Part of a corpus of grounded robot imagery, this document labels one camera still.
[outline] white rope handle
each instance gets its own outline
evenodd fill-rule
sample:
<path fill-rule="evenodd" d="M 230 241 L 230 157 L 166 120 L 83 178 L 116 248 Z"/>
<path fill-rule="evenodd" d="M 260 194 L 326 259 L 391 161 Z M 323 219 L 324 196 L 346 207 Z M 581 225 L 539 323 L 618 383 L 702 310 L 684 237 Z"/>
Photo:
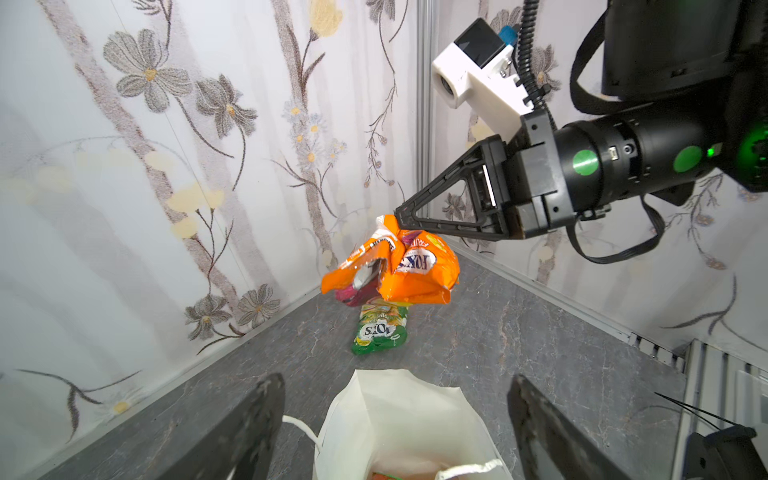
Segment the white rope handle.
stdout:
<path fill-rule="evenodd" d="M 297 427 L 299 427 L 299 430 L 304 432 L 304 434 L 308 437 L 310 437 L 310 440 L 315 442 L 315 447 L 317 448 L 317 451 L 320 451 L 320 440 L 317 439 L 317 435 L 315 435 L 315 432 L 312 431 L 312 429 L 304 422 L 302 422 L 299 419 L 295 419 L 293 417 L 289 417 L 288 415 L 283 415 L 283 423 L 291 423 Z"/>
<path fill-rule="evenodd" d="M 490 462 L 486 462 L 484 465 L 459 465 L 458 467 L 451 467 L 446 470 L 437 472 L 435 480 L 448 480 L 449 478 L 458 477 L 467 473 L 486 473 L 490 472 L 496 467 L 504 465 L 498 458 L 494 458 Z"/>

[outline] marble-pattern floor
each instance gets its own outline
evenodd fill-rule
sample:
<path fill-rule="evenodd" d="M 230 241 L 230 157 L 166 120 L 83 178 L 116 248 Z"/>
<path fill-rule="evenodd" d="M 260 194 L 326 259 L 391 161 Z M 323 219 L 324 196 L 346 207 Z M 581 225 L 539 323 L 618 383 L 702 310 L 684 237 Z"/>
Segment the marble-pattern floor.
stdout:
<path fill-rule="evenodd" d="M 317 296 L 49 472 L 45 480 L 151 480 L 215 425 L 260 377 L 281 372 L 285 413 L 320 430 L 355 369 L 409 369 L 462 388 L 513 476 L 523 474 L 508 418 L 513 374 L 525 374 L 630 477 L 669 478 L 685 377 L 533 293 L 460 257 L 453 302 L 414 306 L 408 342 L 354 356 L 358 309 Z M 309 479 L 313 445 L 285 425 L 271 479 Z"/>

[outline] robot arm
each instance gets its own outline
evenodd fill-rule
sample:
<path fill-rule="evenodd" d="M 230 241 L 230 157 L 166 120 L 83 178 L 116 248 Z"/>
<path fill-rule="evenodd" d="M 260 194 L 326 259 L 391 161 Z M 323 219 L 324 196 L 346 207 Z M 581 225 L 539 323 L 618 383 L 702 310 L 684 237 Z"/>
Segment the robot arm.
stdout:
<path fill-rule="evenodd" d="M 401 227 L 493 241 L 566 227 L 582 256 L 613 263 L 652 250 L 664 233 L 663 219 L 645 203 L 645 194 L 682 205 L 695 181 L 715 167 L 749 190 L 768 189 L 762 175 L 768 150 L 760 120 L 764 111 L 754 101 L 765 83 L 758 68 L 760 47 L 768 45 L 765 38 L 755 41 L 754 33 L 744 33 L 754 31 L 752 2 L 691 2 L 689 10 L 696 12 L 669 11 L 676 2 L 611 3 L 579 48 L 571 73 L 574 104 L 587 113 L 610 114 L 557 130 L 543 101 L 545 91 L 535 80 L 531 86 L 524 58 L 532 45 L 536 3 L 524 6 L 519 72 L 509 68 L 514 35 L 502 40 L 480 18 L 433 62 L 432 83 L 439 95 L 453 108 L 467 101 L 498 135 L 479 141 L 396 209 Z M 710 36 L 717 41 L 702 46 L 701 38 L 686 37 L 701 32 L 701 25 L 685 20 L 694 14 L 711 14 L 716 31 Z M 752 17 L 762 20 L 762 15 Z M 649 22 L 660 30 L 649 30 Z M 679 48 L 670 49 L 670 55 L 677 57 L 658 58 L 653 48 L 663 42 L 657 37 L 676 42 Z M 576 82 L 603 40 L 604 92 L 620 95 L 620 102 L 591 97 Z M 626 51 L 642 57 L 628 62 Z M 419 216 L 462 180 L 475 209 L 473 221 Z M 602 218 L 611 202 L 630 197 L 641 198 L 655 237 L 609 257 L 584 254 L 575 224 Z"/>

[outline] orange snack bag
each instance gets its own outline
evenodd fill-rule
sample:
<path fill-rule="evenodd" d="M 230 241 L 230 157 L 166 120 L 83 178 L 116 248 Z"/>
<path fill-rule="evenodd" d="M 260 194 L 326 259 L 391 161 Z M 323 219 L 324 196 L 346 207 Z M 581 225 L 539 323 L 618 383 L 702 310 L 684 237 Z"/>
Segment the orange snack bag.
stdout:
<path fill-rule="evenodd" d="M 371 238 L 323 277 L 323 293 L 347 287 L 360 268 L 381 260 L 378 290 L 384 300 L 450 302 L 459 267 L 458 258 L 443 239 L 423 230 L 400 230 L 394 215 L 383 215 L 376 222 Z"/>

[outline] floral wallpaper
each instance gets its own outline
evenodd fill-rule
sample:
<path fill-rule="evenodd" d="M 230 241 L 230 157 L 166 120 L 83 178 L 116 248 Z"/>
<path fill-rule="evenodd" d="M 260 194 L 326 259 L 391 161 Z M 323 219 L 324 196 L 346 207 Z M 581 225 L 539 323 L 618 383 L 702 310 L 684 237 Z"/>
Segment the floral wallpaper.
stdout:
<path fill-rule="evenodd" d="M 416 18 L 409 0 L 38 0 L 0 22 L 17 478 L 264 328 L 415 192 Z"/>
<path fill-rule="evenodd" d="M 496 31 L 520 22 L 521 0 L 440 2 L 437 49 L 453 41 L 483 17 Z M 568 80 L 576 50 L 605 9 L 605 2 L 541 2 L 534 44 L 533 70 L 551 90 L 547 101 L 558 125 L 588 119 L 571 103 Z M 600 94 L 602 49 L 580 83 Z M 446 168 L 475 141 L 493 132 L 468 105 L 457 110 L 435 102 L 432 171 Z M 649 199 L 667 220 L 661 245 L 653 252 L 613 265 L 596 265 L 573 250 L 562 230 L 522 241 L 467 247 L 564 294 L 630 331 L 668 349 L 680 351 L 698 338 L 768 369 L 768 329 L 764 294 L 768 252 L 768 208 L 762 194 L 745 191 L 719 170 L 697 182 L 682 207 Z M 472 215 L 467 192 L 453 192 L 432 214 L 446 218 Z M 637 199 L 613 204 L 604 219 L 583 222 L 578 236 L 593 256 L 616 253 L 654 232 Z"/>

